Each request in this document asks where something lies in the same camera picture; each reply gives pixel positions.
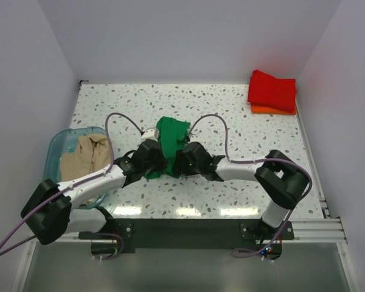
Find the green t shirt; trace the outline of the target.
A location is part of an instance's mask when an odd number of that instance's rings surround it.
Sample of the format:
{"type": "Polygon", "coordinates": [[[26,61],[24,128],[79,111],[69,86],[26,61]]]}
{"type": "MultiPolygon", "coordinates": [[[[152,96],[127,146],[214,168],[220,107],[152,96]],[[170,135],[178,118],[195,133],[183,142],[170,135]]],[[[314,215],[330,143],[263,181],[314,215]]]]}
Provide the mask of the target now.
{"type": "Polygon", "coordinates": [[[162,117],[156,124],[159,131],[158,141],[161,144],[162,154],[168,162],[168,166],[161,171],[148,173],[146,179],[157,179],[162,175],[179,178],[179,174],[174,170],[176,162],[176,152],[182,150],[187,144],[186,136],[190,122],[180,121],[172,117],[162,117]]]}

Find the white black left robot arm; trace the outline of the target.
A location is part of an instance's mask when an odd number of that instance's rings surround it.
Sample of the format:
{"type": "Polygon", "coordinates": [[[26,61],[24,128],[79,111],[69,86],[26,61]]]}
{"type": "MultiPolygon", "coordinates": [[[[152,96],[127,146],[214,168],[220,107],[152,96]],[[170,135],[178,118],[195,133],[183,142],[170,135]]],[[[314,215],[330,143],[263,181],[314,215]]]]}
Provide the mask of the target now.
{"type": "Polygon", "coordinates": [[[99,238],[108,238],[114,231],[112,215],[101,207],[81,209],[80,205],[166,166],[160,143],[147,139],[132,156],[118,158],[97,172],[66,182],[41,182],[21,211],[21,218],[42,245],[71,232],[92,232],[99,238]]]}

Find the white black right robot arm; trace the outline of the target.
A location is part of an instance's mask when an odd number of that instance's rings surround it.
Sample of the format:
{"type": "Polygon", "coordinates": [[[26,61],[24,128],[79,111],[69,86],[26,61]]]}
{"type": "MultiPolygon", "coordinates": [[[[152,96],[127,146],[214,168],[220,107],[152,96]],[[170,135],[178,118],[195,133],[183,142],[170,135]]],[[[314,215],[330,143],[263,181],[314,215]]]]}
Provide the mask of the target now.
{"type": "Polygon", "coordinates": [[[179,175],[201,175],[208,181],[259,183],[271,199],[257,226],[267,239],[285,228],[290,214],[312,187],[309,173],[279,150],[271,150],[261,159],[229,161],[225,155],[210,155],[199,142],[191,142],[176,152],[173,169],[179,175]]]}

